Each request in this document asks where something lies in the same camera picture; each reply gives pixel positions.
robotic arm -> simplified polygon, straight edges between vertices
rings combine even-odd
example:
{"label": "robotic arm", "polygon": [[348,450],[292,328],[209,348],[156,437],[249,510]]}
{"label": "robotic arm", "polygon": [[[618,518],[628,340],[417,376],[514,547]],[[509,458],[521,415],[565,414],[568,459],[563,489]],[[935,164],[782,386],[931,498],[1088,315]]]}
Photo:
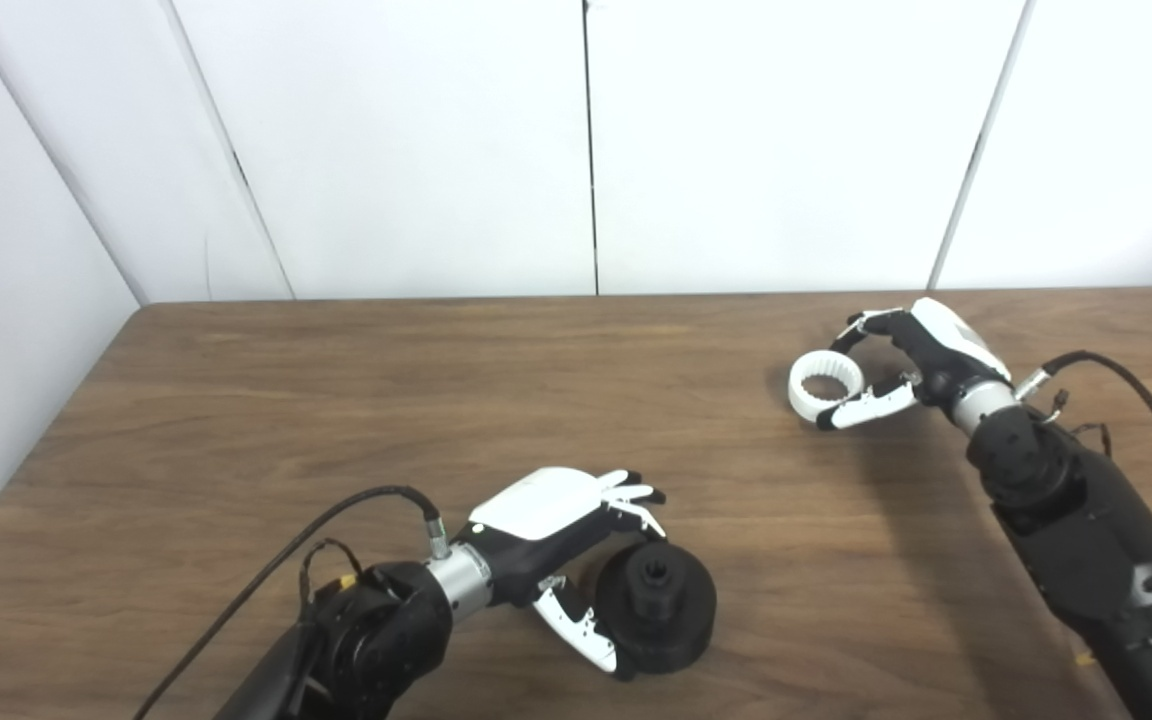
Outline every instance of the robotic arm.
{"label": "robotic arm", "polygon": [[664,546],[654,541],[666,533],[644,502],[662,503],[664,493],[632,471],[594,477],[544,468],[477,506],[450,543],[442,523],[431,521],[434,555],[424,562],[362,570],[351,555],[355,573],[302,602],[301,619],[215,719],[381,719],[415,680],[442,664],[455,624],[498,605],[535,606],[599,669],[628,679],[632,662],[614,632],[575,584],[554,573],[613,532]]}
{"label": "robotic arm", "polygon": [[[846,353],[867,336],[890,338],[916,372],[864,388]],[[852,316],[829,350],[795,363],[790,401],[824,430],[938,407],[968,435],[968,461],[1048,609],[1087,644],[1130,714],[1152,720],[1152,511],[1114,461],[1024,404],[1049,365],[1011,387],[978,334],[924,297]],[[814,376],[843,382],[847,397],[813,396],[803,381]]]}

silver cylindrical joint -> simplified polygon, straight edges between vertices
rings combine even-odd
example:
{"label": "silver cylindrical joint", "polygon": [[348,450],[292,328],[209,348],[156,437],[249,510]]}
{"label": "silver cylindrical joint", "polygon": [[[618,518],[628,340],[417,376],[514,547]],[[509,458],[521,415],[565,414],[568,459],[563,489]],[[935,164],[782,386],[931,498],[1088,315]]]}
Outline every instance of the silver cylindrical joint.
{"label": "silver cylindrical joint", "polygon": [[1038,392],[1038,388],[1041,388],[1045,384],[1047,384],[1047,381],[1049,381],[1049,379],[1052,379],[1052,377],[1047,374],[1047,370],[1038,367],[1032,374],[1029,376],[1029,378],[1020,381],[1015,392],[1011,393],[1011,396],[1016,397],[1016,400],[1021,402],[1028,401],[1029,397],[1034,395],[1034,393]]}
{"label": "silver cylindrical joint", "polygon": [[1011,388],[1007,387],[1007,382],[984,381],[968,388],[954,406],[950,416],[958,429],[972,437],[980,420],[1011,406],[1020,406],[1020,401],[1011,396]]}
{"label": "silver cylindrical joint", "polygon": [[450,550],[447,547],[447,528],[444,528],[444,520],[425,520],[425,532],[429,533],[429,551],[434,560],[447,560]]}
{"label": "silver cylindrical joint", "polygon": [[483,611],[492,601],[492,588],[488,588],[492,569],[479,552],[467,544],[454,543],[447,558],[431,558],[425,566],[447,596],[453,623]]}

wooden table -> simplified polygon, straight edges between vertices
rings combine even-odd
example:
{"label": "wooden table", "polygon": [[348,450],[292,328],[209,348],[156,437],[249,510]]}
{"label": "wooden table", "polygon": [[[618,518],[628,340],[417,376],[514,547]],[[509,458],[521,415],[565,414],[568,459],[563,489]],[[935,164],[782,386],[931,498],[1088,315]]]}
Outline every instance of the wooden table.
{"label": "wooden table", "polygon": [[[1152,290],[937,296],[1018,376],[1086,347],[1152,387]],[[454,529],[540,465],[634,468],[668,493],[659,518],[717,579],[713,646],[685,673],[621,684],[530,611],[486,611],[394,717],[1120,714],[942,416],[826,434],[786,409],[797,355],[855,310],[915,297],[149,306],[0,497],[0,719],[129,717],[252,573],[357,488],[415,484]],[[899,364],[870,344],[870,377]],[[1107,420],[1152,505],[1151,416],[1101,369],[1060,381],[1066,418]],[[329,533],[364,564],[426,555],[397,501]],[[154,717],[211,717],[294,607],[285,568]]]}

white ring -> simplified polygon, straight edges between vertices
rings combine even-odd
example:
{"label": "white ring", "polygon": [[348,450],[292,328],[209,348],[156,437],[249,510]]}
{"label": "white ring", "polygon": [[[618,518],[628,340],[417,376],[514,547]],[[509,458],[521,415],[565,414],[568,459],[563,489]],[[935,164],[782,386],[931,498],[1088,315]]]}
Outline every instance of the white ring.
{"label": "white ring", "polygon": [[[818,377],[836,379],[847,388],[847,395],[838,400],[812,395],[803,387],[803,381]],[[814,423],[817,415],[856,395],[863,387],[865,387],[865,376],[861,372],[861,365],[856,365],[855,359],[842,353],[813,350],[796,359],[790,367],[790,406],[809,423]]]}

black spool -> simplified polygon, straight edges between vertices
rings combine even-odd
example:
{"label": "black spool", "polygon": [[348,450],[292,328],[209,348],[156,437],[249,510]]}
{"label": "black spool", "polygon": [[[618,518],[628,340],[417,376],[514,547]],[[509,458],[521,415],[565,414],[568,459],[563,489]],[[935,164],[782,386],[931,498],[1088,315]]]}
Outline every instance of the black spool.
{"label": "black spool", "polygon": [[700,560],[667,541],[649,541],[613,555],[598,577],[594,615],[631,667],[676,673],[699,659],[714,629],[718,592]]}

